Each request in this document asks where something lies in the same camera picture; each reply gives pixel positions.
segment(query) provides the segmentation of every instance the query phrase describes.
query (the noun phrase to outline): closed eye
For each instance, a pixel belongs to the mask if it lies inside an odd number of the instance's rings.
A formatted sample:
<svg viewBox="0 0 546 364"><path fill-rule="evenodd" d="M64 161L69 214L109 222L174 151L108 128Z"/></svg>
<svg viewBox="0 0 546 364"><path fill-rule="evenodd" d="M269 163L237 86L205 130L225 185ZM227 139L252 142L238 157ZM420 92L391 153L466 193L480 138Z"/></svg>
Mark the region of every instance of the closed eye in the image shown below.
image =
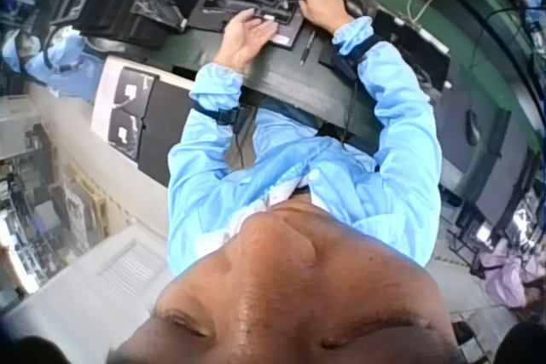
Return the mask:
<svg viewBox="0 0 546 364"><path fill-rule="evenodd" d="M325 350L337 350L373 332L394 327L428 327L421 317L410 312L390 312L387 316L362 319L351 323L339 336L324 338L320 346Z"/></svg>
<svg viewBox="0 0 546 364"><path fill-rule="evenodd" d="M193 317L187 315L182 310L168 309L165 311L158 311L154 309L152 311L152 317L157 317L170 325L182 328L184 331L199 338L208 337L210 335L206 329L199 326Z"/></svg>

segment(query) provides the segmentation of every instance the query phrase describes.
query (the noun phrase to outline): air vent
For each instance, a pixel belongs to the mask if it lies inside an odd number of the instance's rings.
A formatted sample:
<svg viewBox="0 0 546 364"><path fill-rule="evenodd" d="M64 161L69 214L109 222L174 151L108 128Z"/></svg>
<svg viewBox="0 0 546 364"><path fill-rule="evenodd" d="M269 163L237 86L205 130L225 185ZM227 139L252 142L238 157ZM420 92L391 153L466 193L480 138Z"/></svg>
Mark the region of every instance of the air vent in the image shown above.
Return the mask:
<svg viewBox="0 0 546 364"><path fill-rule="evenodd" d="M164 268L159 255L133 240L102 269L99 278L122 298L136 301Z"/></svg>

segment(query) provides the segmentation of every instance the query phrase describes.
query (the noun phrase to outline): plastic bag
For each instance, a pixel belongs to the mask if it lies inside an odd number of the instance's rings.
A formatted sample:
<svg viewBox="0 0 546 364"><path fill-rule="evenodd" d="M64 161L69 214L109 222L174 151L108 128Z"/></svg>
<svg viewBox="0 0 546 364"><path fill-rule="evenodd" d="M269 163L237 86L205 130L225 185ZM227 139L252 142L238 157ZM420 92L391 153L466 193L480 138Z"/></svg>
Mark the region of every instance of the plastic bag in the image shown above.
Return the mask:
<svg viewBox="0 0 546 364"><path fill-rule="evenodd" d="M169 26L178 32L183 32L186 28L187 19L173 0L135 0L131 12Z"/></svg>

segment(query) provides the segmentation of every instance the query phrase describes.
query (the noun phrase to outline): pen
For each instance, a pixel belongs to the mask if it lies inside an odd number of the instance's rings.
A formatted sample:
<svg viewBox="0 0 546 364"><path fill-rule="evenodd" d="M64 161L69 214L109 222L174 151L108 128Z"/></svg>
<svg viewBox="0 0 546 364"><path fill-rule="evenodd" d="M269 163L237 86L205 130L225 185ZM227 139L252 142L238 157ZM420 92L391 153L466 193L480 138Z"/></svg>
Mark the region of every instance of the pen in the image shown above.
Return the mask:
<svg viewBox="0 0 546 364"><path fill-rule="evenodd" d="M301 56L301 61L299 62L301 66L305 64L305 61L307 60L307 57L309 56L309 52L311 51L311 46L313 45L313 42L315 41L316 36L317 36L317 31L313 30L313 32L309 36L309 41L307 42L307 45L305 46L304 54L302 54Z"/></svg>

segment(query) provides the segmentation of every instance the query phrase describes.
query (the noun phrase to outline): cuff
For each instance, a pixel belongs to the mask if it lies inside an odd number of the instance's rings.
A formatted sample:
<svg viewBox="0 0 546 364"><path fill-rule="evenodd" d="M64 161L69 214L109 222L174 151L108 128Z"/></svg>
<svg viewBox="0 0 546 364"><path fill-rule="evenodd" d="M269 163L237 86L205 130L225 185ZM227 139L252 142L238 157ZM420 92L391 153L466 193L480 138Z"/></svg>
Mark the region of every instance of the cuff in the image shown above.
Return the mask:
<svg viewBox="0 0 546 364"><path fill-rule="evenodd" d="M371 17L360 17L336 30L332 43L340 48L341 55L348 55L372 34L374 34L374 28Z"/></svg>
<svg viewBox="0 0 546 364"><path fill-rule="evenodd" d="M203 66L197 73L189 96L206 110L230 110L239 106L242 74L216 63Z"/></svg>

